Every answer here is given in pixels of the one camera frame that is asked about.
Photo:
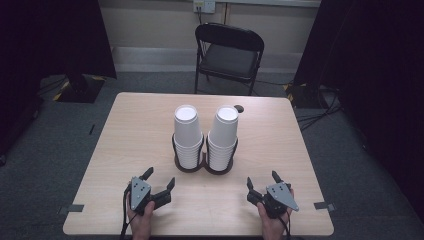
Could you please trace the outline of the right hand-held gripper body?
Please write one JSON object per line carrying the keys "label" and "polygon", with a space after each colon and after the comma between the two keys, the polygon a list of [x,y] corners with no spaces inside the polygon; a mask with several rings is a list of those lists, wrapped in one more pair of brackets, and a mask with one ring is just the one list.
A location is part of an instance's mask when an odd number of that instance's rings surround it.
{"label": "right hand-held gripper body", "polygon": [[266,193],[260,197],[260,202],[264,205],[267,215],[271,219],[280,217],[288,209],[299,210],[289,186],[284,182],[267,186]]}

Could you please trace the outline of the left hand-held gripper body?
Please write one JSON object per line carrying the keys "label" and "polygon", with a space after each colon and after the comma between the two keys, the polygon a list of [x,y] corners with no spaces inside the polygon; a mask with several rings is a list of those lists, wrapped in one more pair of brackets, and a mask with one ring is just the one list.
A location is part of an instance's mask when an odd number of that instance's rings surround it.
{"label": "left hand-held gripper body", "polygon": [[130,183],[130,209],[143,215],[148,203],[154,202],[158,209],[171,202],[171,189],[167,188],[159,193],[152,194],[152,187],[145,179],[133,177]]}

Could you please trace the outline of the black wire double cup holder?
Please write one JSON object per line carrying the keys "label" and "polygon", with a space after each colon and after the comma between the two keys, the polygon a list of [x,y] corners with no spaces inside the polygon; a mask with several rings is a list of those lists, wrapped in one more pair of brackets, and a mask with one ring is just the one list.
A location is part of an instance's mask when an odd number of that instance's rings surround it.
{"label": "black wire double cup holder", "polygon": [[238,140],[230,147],[219,148],[208,137],[201,135],[193,146],[185,147],[172,135],[172,145],[174,162],[180,171],[192,173],[205,168],[211,174],[223,175],[232,169]]}

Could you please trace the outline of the stack of white paper cups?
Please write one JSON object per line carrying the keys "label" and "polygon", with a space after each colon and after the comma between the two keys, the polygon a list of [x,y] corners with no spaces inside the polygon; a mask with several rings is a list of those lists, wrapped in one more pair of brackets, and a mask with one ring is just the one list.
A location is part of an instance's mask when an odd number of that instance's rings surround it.
{"label": "stack of white paper cups", "polygon": [[223,105],[217,109],[207,138],[209,167],[214,171],[228,167],[237,142],[238,116],[233,106]]}
{"label": "stack of white paper cups", "polygon": [[182,168],[191,170],[199,165],[203,139],[196,108],[192,105],[179,106],[174,113],[173,143]]}

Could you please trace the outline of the person's left hand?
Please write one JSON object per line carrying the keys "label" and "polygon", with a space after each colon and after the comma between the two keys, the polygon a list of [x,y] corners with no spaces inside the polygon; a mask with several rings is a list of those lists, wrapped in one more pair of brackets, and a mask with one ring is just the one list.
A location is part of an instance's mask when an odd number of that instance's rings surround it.
{"label": "person's left hand", "polygon": [[132,240],[149,240],[155,203],[150,201],[144,208],[144,214],[139,215],[130,209],[129,200],[130,197],[127,197],[127,216],[130,220]]}

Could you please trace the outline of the person's right hand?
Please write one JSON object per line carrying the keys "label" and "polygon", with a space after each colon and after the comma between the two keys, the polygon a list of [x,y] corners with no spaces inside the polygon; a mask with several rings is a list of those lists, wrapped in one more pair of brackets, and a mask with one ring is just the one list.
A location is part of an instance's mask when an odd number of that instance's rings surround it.
{"label": "person's right hand", "polygon": [[269,218],[262,203],[257,204],[258,214],[261,218],[262,237],[264,240],[284,240],[288,236],[286,233],[292,209],[289,208],[279,219]]}

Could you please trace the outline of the grey tape piece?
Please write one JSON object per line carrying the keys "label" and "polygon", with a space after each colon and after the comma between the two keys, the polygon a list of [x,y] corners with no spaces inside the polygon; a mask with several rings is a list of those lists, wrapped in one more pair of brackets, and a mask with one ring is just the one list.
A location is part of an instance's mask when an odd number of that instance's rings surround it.
{"label": "grey tape piece", "polygon": [[67,215],[70,212],[82,212],[84,209],[84,205],[83,204],[71,204],[71,205],[67,205],[67,206],[62,206],[58,213],[60,215]]}
{"label": "grey tape piece", "polygon": [[336,206],[333,203],[327,203],[327,202],[315,202],[314,207],[316,210],[326,209],[328,212],[332,212],[336,210]]}

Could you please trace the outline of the black stand base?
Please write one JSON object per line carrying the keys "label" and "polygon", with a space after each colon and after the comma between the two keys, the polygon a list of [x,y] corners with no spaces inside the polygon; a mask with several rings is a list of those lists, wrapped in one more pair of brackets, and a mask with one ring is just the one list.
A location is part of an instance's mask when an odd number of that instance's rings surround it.
{"label": "black stand base", "polygon": [[294,108],[319,109],[319,92],[308,85],[294,85],[292,83],[284,86],[287,98]]}
{"label": "black stand base", "polygon": [[105,79],[92,75],[79,74],[66,76],[66,82],[53,97],[57,102],[94,103]]}

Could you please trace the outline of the black folding chair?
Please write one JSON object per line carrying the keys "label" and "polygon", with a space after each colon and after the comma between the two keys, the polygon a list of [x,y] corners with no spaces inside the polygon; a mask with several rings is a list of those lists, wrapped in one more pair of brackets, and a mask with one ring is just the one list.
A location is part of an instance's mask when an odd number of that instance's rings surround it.
{"label": "black folding chair", "polygon": [[253,93],[265,44],[254,31],[221,23],[203,23],[195,29],[197,43],[195,87],[199,75],[249,85]]}

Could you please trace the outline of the dark curtain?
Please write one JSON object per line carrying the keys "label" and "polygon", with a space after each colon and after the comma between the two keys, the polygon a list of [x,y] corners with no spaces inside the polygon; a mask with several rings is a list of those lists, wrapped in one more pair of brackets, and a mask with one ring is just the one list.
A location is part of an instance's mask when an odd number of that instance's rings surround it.
{"label": "dark curtain", "polygon": [[0,157],[42,103],[50,75],[114,78],[99,0],[0,0]]}
{"label": "dark curtain", "polygon": [[424,220],[424,0],[321,0],[294,82],[338,89]]}

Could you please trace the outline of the white wall outlet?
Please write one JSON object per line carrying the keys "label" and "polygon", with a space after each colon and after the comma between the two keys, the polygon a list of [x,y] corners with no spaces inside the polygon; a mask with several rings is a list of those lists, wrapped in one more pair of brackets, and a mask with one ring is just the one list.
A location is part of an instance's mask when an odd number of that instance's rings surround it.
{"label": "white wall outlet", "polygon": [[193,0],[193,11],[195,13],[214,14],[215,10],[215,0]]}

